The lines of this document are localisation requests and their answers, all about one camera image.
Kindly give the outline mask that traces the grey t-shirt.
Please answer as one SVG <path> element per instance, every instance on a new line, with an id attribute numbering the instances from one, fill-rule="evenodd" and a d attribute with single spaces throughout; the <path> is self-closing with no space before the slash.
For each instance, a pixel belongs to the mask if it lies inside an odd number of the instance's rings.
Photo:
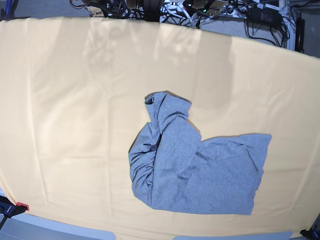
<path id="1" fill-rule="evenodd" d="M 150 121 L 128 153 L 133 195 L 156 210 L 250 215 L 271 135 L 202 140 L 188 120 L 190 101 L 155 92 L 144 103 Z"/>

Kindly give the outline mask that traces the yellow table cloth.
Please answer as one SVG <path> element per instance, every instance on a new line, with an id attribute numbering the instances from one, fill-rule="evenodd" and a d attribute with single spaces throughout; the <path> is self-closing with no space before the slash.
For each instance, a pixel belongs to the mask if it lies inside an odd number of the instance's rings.
<path id="1" fill-rule="evenodd" d="M 203 139 L 271 134 L 250 216 L 154 210 L 128 152 L 148 94 L 191 101 Z M 0 187 L 29 214 L 118 240 L 309 228 L 320 212 L 320 61 L 247 38 L 105 18 L 0 23 Z"/>

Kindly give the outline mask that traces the white power strip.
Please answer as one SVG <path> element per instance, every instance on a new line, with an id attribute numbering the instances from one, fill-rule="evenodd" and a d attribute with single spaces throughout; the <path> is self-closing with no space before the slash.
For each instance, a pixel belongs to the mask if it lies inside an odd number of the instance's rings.
<path id="1" fill-rule="evenodd" d="M 182 2 L 165 2 L 163 5 L 167 10 L 182 13 L 186 11 Z"/>

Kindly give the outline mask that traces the black power adapter box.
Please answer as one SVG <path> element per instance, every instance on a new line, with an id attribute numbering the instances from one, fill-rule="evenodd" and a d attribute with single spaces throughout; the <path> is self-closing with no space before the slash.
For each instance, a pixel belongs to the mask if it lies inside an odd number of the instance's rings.
<path id="1" fill-rule="evenodd" d="M 273 9 L 252 7 L 248 10 L 247 20 L 260 25 L 277 28 L 282 25 L 283 17 Z"/>

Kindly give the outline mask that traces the red black clamp left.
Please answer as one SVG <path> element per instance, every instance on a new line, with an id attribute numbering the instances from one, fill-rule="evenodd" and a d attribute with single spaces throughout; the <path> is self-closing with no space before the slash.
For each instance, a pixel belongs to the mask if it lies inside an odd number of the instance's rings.
<path id="1" fill-rule="evenodd" d="M 10 200 L 5 196 L 0 196 L 0 214 L 3 215 L 3 219 L 0 222 L 0 228 L 3 227 L 7 219 L 13 216 L 22 214 L 29 211 L 30 208 L 27 204 L 17 202 L 16 205 L 10 202 Z"/>

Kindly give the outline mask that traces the black clamp right corner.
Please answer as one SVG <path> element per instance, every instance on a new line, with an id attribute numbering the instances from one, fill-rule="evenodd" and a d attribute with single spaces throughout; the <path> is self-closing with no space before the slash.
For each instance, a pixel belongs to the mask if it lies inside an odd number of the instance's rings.
<path id="1" fill-rule="evenodd" d="M 300 234 L 308 240 L 320 240 L 320 231 L 310 228 L 309 230 L 301 230 Z"/>

